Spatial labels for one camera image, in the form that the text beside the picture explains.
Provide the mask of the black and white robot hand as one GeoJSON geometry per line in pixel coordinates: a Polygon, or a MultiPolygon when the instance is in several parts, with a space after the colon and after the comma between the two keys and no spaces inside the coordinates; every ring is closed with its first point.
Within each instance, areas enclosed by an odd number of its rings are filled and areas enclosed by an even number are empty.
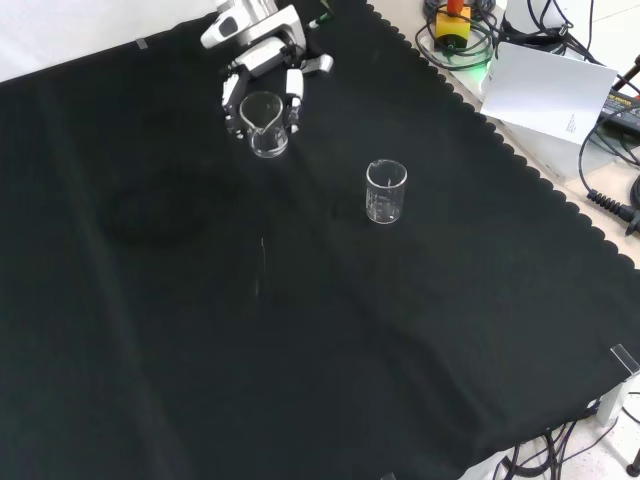
{"type": "Polygon", "coordinates": [[[308,21],[301,20],[293,5],[276,1],[217,1],[217,17],[202,34],[204,48],[212,49],[230,41],[240,47],[240,55],[223,68],[221,107],[226,128],[238,138],[244,136],[240,103],[248,83],[283,66],[286,73],[286,120],[289,132],[299,130],[304,99],[304,77],[329,73],[331,55],[320,49],[312,34],[330,22],[334,11],[328,2],[324,12],[308,21]]]}

